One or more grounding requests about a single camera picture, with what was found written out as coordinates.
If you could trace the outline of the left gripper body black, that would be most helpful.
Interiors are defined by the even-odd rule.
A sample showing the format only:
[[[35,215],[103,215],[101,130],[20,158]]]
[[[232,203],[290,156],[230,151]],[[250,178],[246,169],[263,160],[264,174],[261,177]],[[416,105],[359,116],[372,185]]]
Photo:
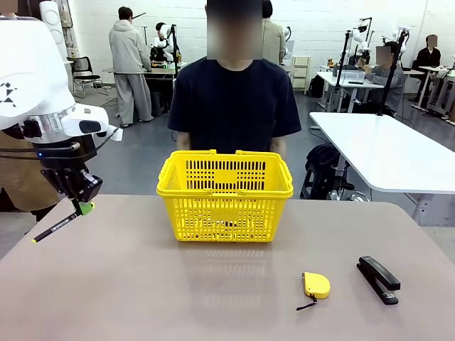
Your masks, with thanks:
[[[37,157],[42,170],[72,170],[78,178],[80,187],[81,171],[89,170],[85,162],[97,155],[91,136],[73,137],[53,144],[38,144]]]

